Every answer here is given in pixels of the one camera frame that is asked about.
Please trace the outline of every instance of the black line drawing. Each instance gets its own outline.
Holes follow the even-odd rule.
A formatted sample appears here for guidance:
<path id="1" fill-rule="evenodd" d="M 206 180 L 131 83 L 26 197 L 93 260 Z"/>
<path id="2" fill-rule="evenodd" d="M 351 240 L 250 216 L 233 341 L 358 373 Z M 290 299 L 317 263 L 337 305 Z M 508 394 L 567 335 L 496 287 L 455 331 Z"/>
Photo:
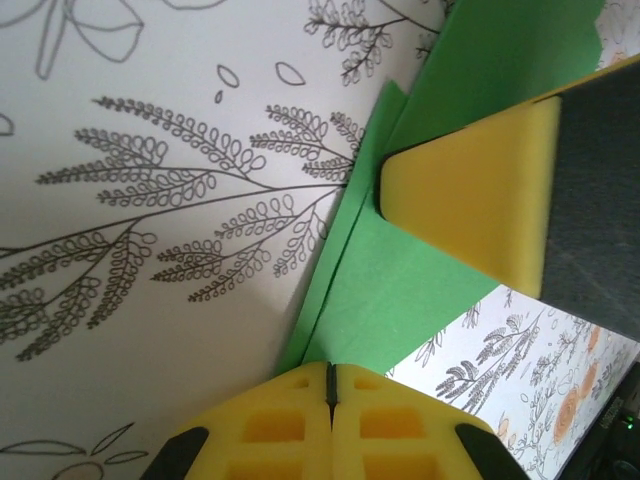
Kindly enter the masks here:
<path id="1" fill-rule="evenodd" d="M 416 354 L 416 358 L 413 360 L 415 363 L 422 363 L 422 368 L 427 366 L 431 357 L 436 354 L 436 347 L 442 347 L 442 340 L 444 338 L 445 333 L 447 333 L 447 329 L 443 328 L 438 333 L 436 333 L 433 337 L 427 340 L 422 346 L 418 349 L 418 353 Z"/>
<path id="2" fill-rule="evenodd" d="M 163 0 L 174 10 L 202 10 L 220 5 L 225 0 Z M 0 28 L 27 20 L 43 7 L 44 26 L 36 57 L 35 72 L 48 80 L 60 51 L 67 27 L 72 26 L 84 43 L 105 60 L 126 62 L 140 41 L 144 22 L 129 0 L 113 0 L 108 9 L 76 9 L 76 0 L 5 0 Z"/>
<path id="3" fill-rule="evenodd" d="M 463 327 L 476 328 L 478 326 L 478 321 L 480 321 L 480 303 L 481 302 L 478 302 L 472 305 L 471 308 L 465 312 L 464 319 L 462 320 Z"/>
<path id="4" fill-rule="evenodd" d="M 531 362 L 527 363 L 522 369 L 522 373 L 520 374 L 520 380 L 524 378 L 524 376 L 527 374 L 530 368 L 531 368 Z"/>
<path id="5" fill-rule="evenodd" d="M 100 440 L 90 452 L 87 449 L 58 440 L 30 440 L 15 443 L 0 449 L 0 455 L 27 456 L 83 456 L 83 461 L 65 466 L 51 477 L 52 480 L 72 480 L 77 478 L 102 480 L 105 467 L 133 462 L 149 455 L 144 450 L 130 450 L 115 454 L 106 451 L 120 439 L 134 423 L 118 428 Z"/>
<path id="6" fill-rule="evenodd" d="M 603 394 L 605 398 L 608 398 L 613 393 L 613 390 L 626 372 L 625 369 L 629 365 L 632 353 L 628 344 L 616 351 L 614 359 L 607 363 L 602 373 L 598 375 L 596 384 L 591 390 L 591 398 L 599 400 Z"/>
<path id="7" fill-rule="evenodd" d="M 558 337 L 558 348 L 553 353 L 548 353 L 538 358 L 536 367 L 531 372 L 530 384 L 532 387 L 538 386 L 545 378 L 549 379 L 560 365 L 565 353 L 567 353 L 567 362 L 571 360 L 576 352 L 576 348 L 580 342 L 587 340 L 592 330 L 592 325 L 574 316 L 567 316 L 573 321 L 573 335 L 563 331 Z"/>
<path id="8" fill-rule="evenodd" d="M 526 358 L 540 332 L 538 320 L 541 315 L 542 312 L 525 329 L 522 328 L 522 316 L 509 315 L 505 327 L 493 330 L 485 337 L 484 347 L 476 357 L 476 364 L 463 360 L 460 366 L 446 371 L 449 376 L 436 386 L 437 397 L 444 397 L 452 404 L 466 395 L 466 403 L 460 408 L 477 414 L 498 381 L 501 378 L 509 379 Z M 495 360 L 481 372 L 478 367 L 490 359 Z"/>
<path id="9" fill-rule="evenodd" d="M 511 308 L 513 303 L 513 288 L 507 288 L 507 292 L 504 296 L 504 308 Z"/>
<path id="10" fill-rule="evenodd" d="M 174 10 L 205 10 L 217 7 L 227 0 L 162 0 L 168 7 Z"/>
<path id="11" fill-rule="evenodd" d="M 13 120 L 0 113 L 0 137 L 10 137 L 15 131 Z"/>
<path id="12" fill-rule="evenodd" d="M 393 47 L 393 37 L 389 27 L 399 23 L 410 23 L 420 29 L 416 56 L 422 58 L 431 52 L 440 31 L 423 25 L 415 19 L 403 14 L 385 0 L 378 0 L 395 17 L 386 22 L 370 24 L 365 16 L 365 0 L 351 0 L 342 3 L 338 11 L 333 0 L 309 0 L 310 16 L 304 31 L 315 35 L 322 29 L 322 46 L 335 46 L 339 51 L 349 51 L 342 62 L 342 84 L 356 84 L 362 78 L 362 71 L 367 77 L 374 74 L 376 65 L 382 62 L 383 49 Z M 443 13 L 451 10 L 451 0 L 440 0 Z"/>
<path id="13" fill-rule="evenodd" d="M 300 87 L 307 84 L 302 74 L 287 62 L 276 62 L 275 68 L 276 75 L 282 83 L 292 87 Z"/>
<path id="14" fill-rule="evenodd" d="M 222 80 L 229 88 L 238 88 L 240 86 L 240 79 L 238 75 L 231 70 L 229 67 L 225 67 L 224 65 L 218 65 L 216 67 L 216 72 L 218 73 L 218 78 Z"/>
<path id="15" fill-rule="evenodd" d="M 216 127 L 156 105 L 109 97 L 94 103 L 114 114 L 149 122 L 164 132 L 166 140 L 79 129 L 75 138 L 103 152 L 104 158 L 37 178 L 43 186 L 105 184 L 107 188 L 97 194 L 100 203 L 143 212 L 33 244 L 0 248 L 0 259 L 7 261 L 0 271 L 0 291 L 10 292 L 0 299 L 0 345 L 39 333 L 17 355 L 20 361 L 42 354 L 71 334 L 81 321 L 92 329 L 117 311 L 153 254 L 157 236 L 143 229 L 150 218 L 216 208 L 231 200 L 245 201 L 245 207 L 231 214 L 211 238 L 193 239 L 157 255 L 157 260 L 171 266 L 157 271 L 151 279 L 199 283 L 189 301 L 224 295 L 272 260 L 275 277 L 296 270 L 326 238 L 327 225 L 317 207 L 346 185 L 362 138 L 357 123 L 343 113 L 334 112 L 324 121 L 299 107 L 269 105 L 268 118 L 280 129 L 252 135 L 250 147 L 245 147 Z M 330 124 L 346 143 L 347 153 L 325 143 Z M 174 142 L 189 145 L 202 156 L 204 165 L 171 165 L 170 146 Z M 256 174 L 268 160 L 258 153 L 260 149 L 302 159 L 299 168 L 312 183 L 273 186 L 261 182 Z M 249 190 L 213 196 L 225 181 L 242 182 Z M 302 192 L 306 192 L 304 199 L 298 198 Z M 274 251 L 269 243 L 277 236 L 286 238 L 281 251 Z M 71 265 L 80 273 L 66 284 L 59 282 L 54 288 L 30 285 Z"/>
<path id="16" fill-rule="evenodd" d="M 224 83 L 227 87 L 236 89 L 240 86 L 240 79 L 238 75 L 231 70 L 229 67 L 225 67 L 224 65 L 218 65 L 216 67 L 216 73 L 218 74 L 218 78 Z M 224 97 L 224 93 L 222 90 L 218 90 L 215 96 L 215 102 L 220 103 Z"/>
<path id="17" fill-rule="evenodd" d="M 553 450 L 550 438 L 551 427 L 556 416 L 557 405 L 551 403 L 555 397 L 556 385 L 551 382 L 545 388 L 537 390 L 529 403 L 529 425 L 517 442 L 508 445 L 511 454 L 523 466 L 526 472 L 535 472 L 541 480 L 546 480 L 544 474 L 545 462 L 549 451 Z"/>
<path id="18" fill-rule="evenodd" d="M 571 387 L 573 387 L 573 368 L 569 369 L 569 371 L 559 380 L 558 382 L 558 393 L 560 395 L 566 395 Z"/>

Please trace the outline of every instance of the yellow foam block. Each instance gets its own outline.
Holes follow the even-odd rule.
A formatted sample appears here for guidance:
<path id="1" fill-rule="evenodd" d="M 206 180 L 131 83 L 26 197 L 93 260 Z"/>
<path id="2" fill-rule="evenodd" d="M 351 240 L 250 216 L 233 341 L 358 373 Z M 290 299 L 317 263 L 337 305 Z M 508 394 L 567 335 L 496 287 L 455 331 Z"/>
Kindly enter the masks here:
<path id="1" fill-rule="evenodd" d="M 327 480 L 331 426 L 326 364 L 312 363 L 195 418 L 209 437 L 187 480 Z"/>
<path id="2" fill-rule="evenodd" d="M 482 420 L 353 365 L 338 365 L 334 479 L 482 480 L 455 432 Z"/>
<path id="3" fill-rule="evenodd" d="M 560 104 L 520 104 L 391 156 L 381 174 L 382 215 L 539 296 Z"/>
<path id="4" fill-rule="evenodd" d="M 455 427 L 491 432 L 487 424 L 364 368 L 336 368 L 333 425 L 326 363 L 299 367 L 195 418 L 174 437 L 208 431 L 186 480 L 482 480 Z M 179 446 L 178 456 L 187 450 Z"/>

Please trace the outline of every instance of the leaf drawing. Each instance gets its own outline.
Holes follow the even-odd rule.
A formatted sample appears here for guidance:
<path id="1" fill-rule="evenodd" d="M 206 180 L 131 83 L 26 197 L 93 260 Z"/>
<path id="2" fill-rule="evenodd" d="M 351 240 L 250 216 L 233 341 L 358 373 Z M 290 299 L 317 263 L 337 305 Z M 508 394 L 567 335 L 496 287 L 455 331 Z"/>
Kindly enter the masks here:
<path id="1" fill-rule="evenodd" d="M 507 288 L 507 292 L 504 296 L 504 308 L 510 308 L 513 303 L 513 289 Z"/>
<path id="2" fill-rule="evenodd" d="M 478 321 L 480 320 L 480 303 L 481 302 L 476 303 L 465 312 L 464 319 L 462 320 L 463 327 L 476 328 L 478 326 Z"/>
<path id="3" fill-rule="evenodd" d="M 14 288 L 36 277 L 66 268 L 73 262 L 93 262 L 110 248 L 100 232 L 77 235 L 56 242 L 11 267 L 0 276 L 0 291 Z"/>
<path id="4" fill-rule="evenodd" d="M 10 137 L 15 131 L 13 120 L 0 113 L 0 137 Z"/>
<path id="5" fill-rule="evenodd" d="M 130 452 L 116 453 L 104 461 L 105 465 L 119 465 L 121 463 L 129 463 L 142 457 L 149 455 L 144 450 L 132 450 Z"/>
<path id="6" fill-rule="evenodd" d="M 93 311 L 87 326 L 91 329 L 104 322 L 118 309 L 129 294 L 140 268 L 151 256 L 152 245 L 157 237 L 152 233 L 140 234 L 131 228 L 118 237 L 111 249 L 109 278 L 102 299 Z"/>
<path id="7" fill-rule="evenodd" d="M 302 171 L 307 175 L 331 182 L 346 181 L 351 174 L 351 170 L 353 170 L 353 161 L 342 157 L 306 162 L 302 166 Z"/>
<path id="8" fill-rule="evenodd" d="M 31 440 L 20 442 L 0 449 L 0 453 L 14 455 L 85 455 L 87 451 L 70 443 L 57 440 Z"/>
<path id="9" fill-rule="evenodd" d="M 307 83 L 302 74 L 287 62 L 276 62 L 275 69 L 280 81 L 286 85 L 300 87 Z"/>
<path id="10" fill-rule="evenodd" d="M 542 313 L 525 329 L 521 328 L 522 319 L 508 317 L 505 321 L 506 326 L 487 334 L 484 347 L 476 356 L 475 363 L 463 360 L 460 366 L 453 366 L 447 370 L 448 377 L 436 386 L 437 397 L 443 397 L 452 404 L 464 395 L 466 401 L 460 408 L 477 414 L 497 383 L 501 379 L 511 377 L 527 357 L 540 331 L 540 315 Z M 489 362 L 490 365 L 481 370 L 480 367 Z"/>
<path id="11" fill-rule="evenodd" d="M 150 218 L 192 208 L 217 208 L 231 200 L 246 202 L 213 230 L 210 238 L 194 239 L 157 255 L 158 261 L 170 265 L 152 274 L 151 280 L 200 282 L 188 301 L 224 295 L 263 272 L 272 259 L 275 277 L 307 263 L 327 235 L 327 225 L 317 207 L 344 188 L 353 166 L 353 146 L 361 137 L 355 122 L 344 114 L 334 114 L 331 125 L 347 144 L 347 152 L 340 153 L 326 143 L 330 122 L 304 108 L 274 105 L 267 107 L 267 116 L 286 131 L 276 136 L 279 140 L 291 138 L 292 143 L 281 150 L 252 136 L 250 146 L 244 147 L 240 140 L 221 134 L 216 127 L 164 107 L 110 97 L 94 102 L 106 111 L 148 122 L 157 127 L 158 136 L 78 129 L 76 140 L 103 158 L 46 172 L 36 183 L 103 184 L 107 188 L 97 193 L 99 203 L 114 208 L 136 207 L 134 211 L 140 213 L 31 245 L 0 249 L 0 256 L 7 262 L 0 271 L 0 291 L 7 291 L 0 299 L 0 344 L 37 333 L 18 354 L 22 361 L 42 354 L 83 321 L 93 329 L 113 316 L 154 253 L 156 234 L 140 230 Z M 170 144 L 175 141 L 191 147 L 201 164 L 176 163 L 170 155 Z M 286 149 L 290 154 L 298 149 L 298 155 L 303 148 L 315 152 L 317 160 L 303 162 L 301 171 L 316 183 L 263 183 L 257 175 L 267 158 L 257 152 L 259 148 Z M 240 182 L 243 193 L 210 195 L 230 180 Z M 305 192 L 301 196 L 304 200 L 296 200 L 297 192 Z M 270 243 L 275 237 L 285 245 L 278 247 L 277 253 Z M 8 263 L 17 256 L 19 260 Z M 61 270 L 75 277 L 67 285 L 57 282 L 43 289 L 30 284 Z"/>
<path id="12" fill-rule="evenodd" d="M 217 7 L 227 0 L 162 0 L 174 10 L 204 10 Z"/>
<path id="13" fill-rule="evenodd" d="M 364 128 L 360 128 L 356 122 L 342 112 L 333 112 L 331 123 L 335 125 L 338 133 L 349 142 L 353 154 L 357 155 L 364 137 Z"/>
<path id="14" fill-rule="evenodd" d="M 133 422 L 125 425 L 124 427 L 120 427 L 117 430 L 109 433 L 106 437 L 100 440 L 95 447 L 91 450 L 91 455 L 97 455 L 102 453 L 111 445 L 113 445 L 122 435 L 127 433 L 127 431 L 133 426 Z"/>
<path id="15" fill-rule="evenodd" d="M 294 199 L 289 194 L 283 195 L 281 199 L 273 197 L 268 202 L 260 201 L 255 207 L 249 207 L 228 222 L 222 223 L 220 230 L 216 230 L 214 235 L 231 239 L 234 236 L 259 236 L 282 230 L 297 218 L 294 207 Z"/>
<path id="16" fill-rule="evenodd" d="M 265 167 L 266 159 L 256 155 L 252 149 L 242 147 L 239 140 L 232 139 L 228 134 L 220 134 L 215 127 L 209 127 L 205 122 L 198 122 L 191 117 L 150 103 L 135 100 L 113 99 L 102 97 L 94 100 L 96 104 L 107 110 L 135 115 L 170 132 L 174 137 L 189 144 L 192 148 L 207 156 L 222 173 L 248 179 L 248 174 Z"/>
<path id="17" fill-rule="evenodd" d="M 421 363 L 422 368 L 426 367 L 431 357 L 436 354 L 436 348 L 442 347 L 442 340 L 445 333 L 447 333 L 446 328 L 442 329 L 425 343 L 423 343 L 422 346 L 418 349 L 418 353 L 416 354 L 414 362 Z"/>
<path id="18" fill-rule="evenodd" d="M 509 451 L 523 465 L 526 472 L 535 472 L 540 478 L 547 478 L 544 473 L 549 447 L 543 441 L 548 435 L 553 421 L 557 405 L 551 400 L 557 393 L 556 383 L 536 390 L 533 399 L 529 402 L 529 424 L 527 431 L 515 443 L 509 446 Z"/>
<path id="19" fill-rule="evenodd" d="M 565 354 L 565 360 L 568 363 L 571 358 L 573 358 L 579 342 L 586 341 L 587 337 L 591 333 L 592 325 L 590 323 L 587 323 L 577 317 L 571 318 L 573 319 L 573 332 L 570 333 L 566 330 L 563 331 L 557 339 L 557 349 L 552 353 L 548 353 L 547 355 L 543 355 L 538 358 L 536 366 L 531 372 L 531 386 L 535 387 L 544 379 L 551 378 L 551 375 L 553 375 L 560 366 L 560 362 L 565 358 Z"/>
<path id="20" fill-rule="evenodd" d="M 98 295 L 98 278 L 83 275 L 69 285 L 61 294 L 55 311 L 42 333 L 18 354 L 18 360 L 31 360 L 48 350 L 53 344 L 69 335 L 80 324 Z"/>
<path id="21" fill-rule="evenodd" d="M 315 179 L 344 182 L 349 178 L 364 133 L 350 117 L 334 112 L 330 118 L 333 127 L 351 147 L 352 153 L 347 156 L 325 145 L 324 138 L 329 124 L 310 111 L 269 105 L 267 114 L 269 119 L 281 124 L 286 130 L 253 135 L 250 137 L 252 147 L 287 153 L 307 160 L 301 170 Z M 319 160 L 323 154 L 328 158 Z"/>
<path id="22" fill-rule="evenodd" d="M 365 0 L 351 0 L 342 3 L 340 9 L 334 0 L 309 0 L 309 19 L 304 31 L 309 35 L 321 32 L 322 46 L 335 47 L 340 52 L 347 52 L 342 61 L 342 84 L 344 86 L 358 83 L 363 74 L 372 77 L 375 69 L 382 63 L 382 52 L 393 47 L 393 37 L 390 27 L 400 23 L 410 23 L 429 37 L 428 51 L 424 47 L 426 40 L 420 39 L 421 49 L 428 53 L 431 45 L 439 35 L 436 28 L 424 25 L 411 18 L 384 0 L 378 0 L 392 17 L 388 21 L 371 24 L 365 15 Z M 441 4 L 443 14 L 448 13 L 446 4 Z"/>
<path id="23" fill-rule="evenodd" d="M 91 457 L 90 461 L 85 460 L 78 463 L 76 460 L 76 463 L 64 466 L 61 470 L 58 470 L 53 477 L 51 477 L 52 480 L 70 480 L 72 478 L 102 479 L 104 478 L 105 469 L 107 469 L 107 467 L 133 462 L 149 455 L 149 452 L 144 450 L 130 450 L 109 455 L 103 461 L 101 461 L 99 457 L 96 457 L 106 453 L 106 451 L 133 425 L 133 423 L 129 423 L 128 425 L 109 433 L 91 449 L 90 453 L 87 453 L 87 450 L 82 447 L 78 447 L 67 442 L 60 442 L 58 440 L 31 440 L 0 448 L 0 454 L 30 456 L 89 456 Z"/>

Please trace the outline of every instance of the fern drawing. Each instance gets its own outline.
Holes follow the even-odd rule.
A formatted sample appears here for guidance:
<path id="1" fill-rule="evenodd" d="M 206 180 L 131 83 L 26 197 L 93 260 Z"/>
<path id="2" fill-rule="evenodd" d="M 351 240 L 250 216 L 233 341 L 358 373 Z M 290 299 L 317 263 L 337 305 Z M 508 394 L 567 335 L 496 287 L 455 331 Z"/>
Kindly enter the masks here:
<path id="1" fill-rule="evenodd" d="M 132 214 L 31 245 L 0 248 L 0 291 L 7 292 L 0 299 L 0 344 L 35 335 L 17 355 L 20 361 L 41 355 L 80 324 L 98 327 L 118 310 L 154 254 L 157 235 L 144 227 L 153 217 L 216 208 L 237 199 L 250 205 L 220 223 L 211 238 L 155 252 L 166 267 L 151 280 L 193 283 L 190 302 L 224 295 L 268 270 L 267 265 L 276 278 L 296 270 L 327 236 L 318 206 L 344 188 L 363 135 L 344 113 L 334 112 L 325 121 L 299 107 L 273 105 L 266 113 L 279 130 L 252 135 L 243 144 L 205 122 L 153 104 L 109 97 L 94 103 L 148 122 L 160 136 L 79 129 L 76 140 L 103 158 L 45 172 L 36 179 L 42 186 L 101 184 L 99 203 Z M 328 146 L 329 128 L 344 141 L 343 152 Z M 172 162 L 175 142 L 191 147 L 202 164 L 187 167 Z M 300 171 L 310 182 L 273 186 L 260 181 L 259 173 L 268 162 L 261 151 L 299 157 Z M 212 195 L 231 180 L 245 185 L 243 193 Z M 307 192 L 306 200 L 296 195 L 299 192 Z M 281 250 L 270 243 L 276 237 L 283 239 Z M 45 288 L 37 283 L 62 270 L 73 276 L 66 285 Z"/>
<path id="2" fill-rule="evenodd" d="M 442 347 L 442 340 L 445 333 L 447 333 L 447 329 L 443 328 L 433 337 L 423 343 L 422 346 L 418 349 L 418 353 L 416 354 L 414 362 L 420 363 L 422 365 L 422 368 L 426 367 L 431 357 L 436 354 L 436 349 Z"/>
<path id="3" fill-rule="evenodd" d="M 568 317 L 573 321 L 572 332 L 563 331 L 558 337 L 555 352 L 538 358 L 536 366 L 531 372 L 531 386 L 535 387 L 545 379 L 548 380 L 560 366 L 560 362 L 563 359 L 568 363 L 575 354 L 578 344 L 585 342 L 591 334 L 593 326 L 590 323 L 578 317 Z"/>
<path id="4" fill-rule="evenodd" d="M 438 0 L 444 16 L 453 6 L 452 0 Z M 342 3 L 340 9 L 333 0 L 309 0 L 309 19 L 304 31 L 309 35 L 322 35 L 324 48 L 337 48 L 347 52 L 342 61 L 342 84 L 348 86 L 358 83 L 363 74 L 372 77 L 376 66 L 382 63 L 382 52 L 393 47 L 393 36 L 390 30 L 394 25 L 409 23 L 418 31 L 416 57 L 426 57 L 433 48 L 440 30 L 424 25 L 387 3 L 378 0 L 386 10 L 390 19 L 371 24 L 365 15 L 365 0 L 351 0 Z"/>
<path id="5" fill-rule="evenodd" d="M 436 387 L 437 397 L 452 404 L 466 399 L 462 410 L 477 414 L 501 379 L 508 379 L 527 357 L 538 337 L 538 320 L 542 313 L 523 328 L 524 318 L 510 315 L 505 326 L 490 332 L 484 339 L 484 347 L 475 362 L 463 360 L 460 366 L 447 370 L 449 375 Z"/>
<path id="6" fill-rule="evenodd" d="M 552 450 L 552 427 L 556 418 L 557 404 L 551 400 L 557 393 L 556 381 L 537 390 L 529 402 L 529 425 L 517 443 L 509 446 L 511 454 L 523 465 L 525 471 L 535 472 L 546 479 L 545 462 Z"/>

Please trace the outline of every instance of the green cardboard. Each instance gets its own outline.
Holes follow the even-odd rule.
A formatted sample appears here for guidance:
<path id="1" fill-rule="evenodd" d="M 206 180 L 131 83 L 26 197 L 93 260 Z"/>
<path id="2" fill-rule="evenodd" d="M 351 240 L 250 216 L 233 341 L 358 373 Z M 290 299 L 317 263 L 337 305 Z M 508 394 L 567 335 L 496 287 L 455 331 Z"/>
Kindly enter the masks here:
<path id="1" fill-rule="evenodd" d="M 318 259 L 298 321 L 280 358 L 277 374 L 284 373 L 302 362 L 334 280 L 336 267 L 362 210 L 364 196 L 370 190 L 371 182 L 375 177 L 376 159 L 384 153 L 387 139 L 406 100 L 407 96 L 393 82 L 388 83 L 380 94 L 367 123 L 356 165 L 331 225 L 331 233 Z"/>
<path id="2" fill-rule="evenodd" d="M 593 72 L 601 51 L 594 22 L 602 5 L 459 0 L 385 150 L 457 130 Z M 343 208 L 356 210 L 358 198 L 362 208 L 352 229 L 342 222 L 333 227 L 328 241 L 334 233 L 341 240 L 331 254 L 323 252 L 315 274 L 332 281 L 312 283 L 307 300 L 313 308 L 303 308 L 296 355 L 285 356 L 280 371 L 300 363 L 300 345 L 307 343 L 302 362 L 356 363 L 382 373 L 497 285 L 378 215 L 373 190 L 381 158 L 362 155 L 356 163 L 337 218 Z M 365 162 L 371 166 L 360 168 Z"/>

